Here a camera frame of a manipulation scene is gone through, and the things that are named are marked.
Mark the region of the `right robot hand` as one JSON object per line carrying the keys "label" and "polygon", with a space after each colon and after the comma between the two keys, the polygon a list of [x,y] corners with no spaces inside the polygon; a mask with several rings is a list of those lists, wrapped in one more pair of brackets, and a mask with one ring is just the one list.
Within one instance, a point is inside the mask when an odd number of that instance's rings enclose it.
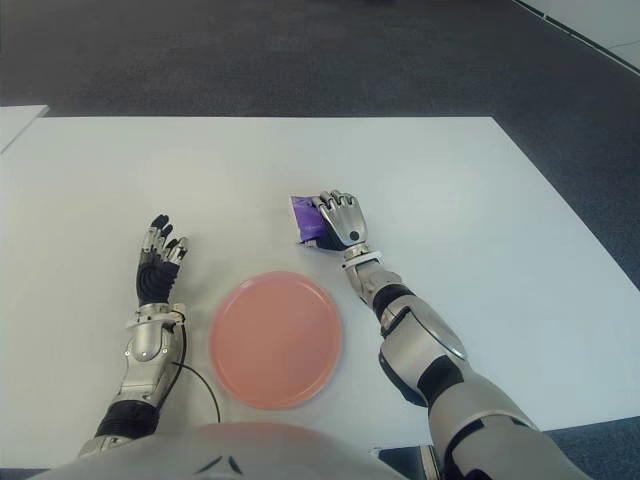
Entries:
{"label": "right robot hand", "polygon": [[366,221],[355,196],[323,191],[312,202],[325,225],[325,232],[316,239],[319,248],[344,251],[367,240]]}

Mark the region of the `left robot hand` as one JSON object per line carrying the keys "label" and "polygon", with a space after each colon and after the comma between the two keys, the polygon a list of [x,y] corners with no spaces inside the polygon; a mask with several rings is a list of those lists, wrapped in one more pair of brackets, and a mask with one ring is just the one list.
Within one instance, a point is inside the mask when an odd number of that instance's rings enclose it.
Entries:
{"label": "left robot hand", "polygon": [[172,238],[173,225],[168,215],[158,215],[147,228],[136,272],[136,294],[140,307],[166,304],[180,266],[188,252],[186,237]]}

